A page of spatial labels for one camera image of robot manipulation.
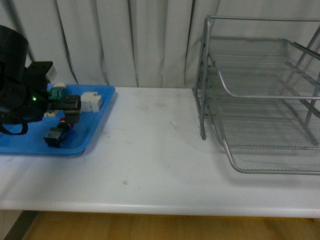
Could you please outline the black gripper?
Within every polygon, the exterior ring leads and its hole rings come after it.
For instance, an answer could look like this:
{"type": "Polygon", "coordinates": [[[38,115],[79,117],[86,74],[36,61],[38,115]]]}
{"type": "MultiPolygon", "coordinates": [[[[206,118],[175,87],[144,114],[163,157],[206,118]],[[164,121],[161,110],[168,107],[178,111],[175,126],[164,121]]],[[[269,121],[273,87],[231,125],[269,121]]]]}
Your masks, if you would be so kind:
{"type": "Polygon", "coordinates": [[[49,99],[48,84],[57,75],[52,61],[33,61],[25,68],[22,83],[27,95],[22,104],[22,118],[28,123],[39,122],[48,110],[63,110],[64,122],[77,124],[80,121],[81,97],[66,95],[49,99]]]}

